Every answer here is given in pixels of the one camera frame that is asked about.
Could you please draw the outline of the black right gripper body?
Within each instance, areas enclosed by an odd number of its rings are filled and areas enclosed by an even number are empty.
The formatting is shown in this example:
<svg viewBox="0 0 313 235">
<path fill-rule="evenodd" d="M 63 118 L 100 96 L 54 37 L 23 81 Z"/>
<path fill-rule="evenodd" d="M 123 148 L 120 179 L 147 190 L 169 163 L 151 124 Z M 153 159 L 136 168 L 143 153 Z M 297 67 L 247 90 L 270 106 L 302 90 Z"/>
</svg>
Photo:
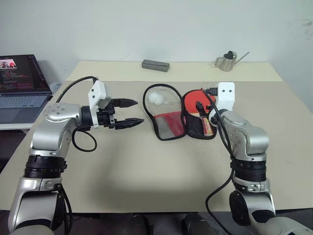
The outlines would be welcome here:
<svg viewBox="0 0 313 235">
<path fill-rule="evenodd" d="M 207 114 L 208 117 L 213 117 L 213 116 L 217 115 L 218 108 L 215 105 L 213 105 L 213 104 L 207 105 L 206 108 L 208 110 L 208 114 Z"/>
</svg>

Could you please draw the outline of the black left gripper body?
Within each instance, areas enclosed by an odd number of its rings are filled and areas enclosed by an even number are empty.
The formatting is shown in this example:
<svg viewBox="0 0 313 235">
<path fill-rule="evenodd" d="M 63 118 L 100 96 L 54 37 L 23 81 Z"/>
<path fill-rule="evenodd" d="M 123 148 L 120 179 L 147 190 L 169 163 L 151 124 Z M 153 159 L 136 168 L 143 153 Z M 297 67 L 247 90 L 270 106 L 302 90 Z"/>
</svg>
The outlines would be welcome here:
<svg viewBox="0 0 313 235">
<path fill-rule="evenodd" d="M 115 127 L 115 99 L 111 99 L 110 102 L 105 106 L 104 102 L 102 102 L 98 108 L 97 119 L 98 124 L 104 127 L 108 127 L 113 129 Z"/>
</svg>

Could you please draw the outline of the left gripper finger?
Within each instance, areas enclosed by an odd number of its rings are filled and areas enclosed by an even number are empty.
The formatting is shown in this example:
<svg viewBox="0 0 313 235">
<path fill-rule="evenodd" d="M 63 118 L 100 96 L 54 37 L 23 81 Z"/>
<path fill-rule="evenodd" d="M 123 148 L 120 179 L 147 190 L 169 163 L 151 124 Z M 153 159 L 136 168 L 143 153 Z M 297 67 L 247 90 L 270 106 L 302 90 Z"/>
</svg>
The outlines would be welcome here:
<svg viewBox="0 0 313 235">
<path fill-rule="evenodd" d="M 121 129 L 127 129 L 135 127 L 139 124 L 141 124 L 144 119 L 141 118 L 126 118 L 125 120 L 117 121 L 117 119 L 114 120 L 114 128 L 115 130 L 121 130 Z"/>
<path fill-rule="evenodd" d="M 137 105 L 138 102 L 132 99 L 127 99 L 127 98 L 115 98 L 112 100 L 112 103 L 114 107 L 119 107 L 119 108 L 128 108 L 134 105 Z"/>
</svg>

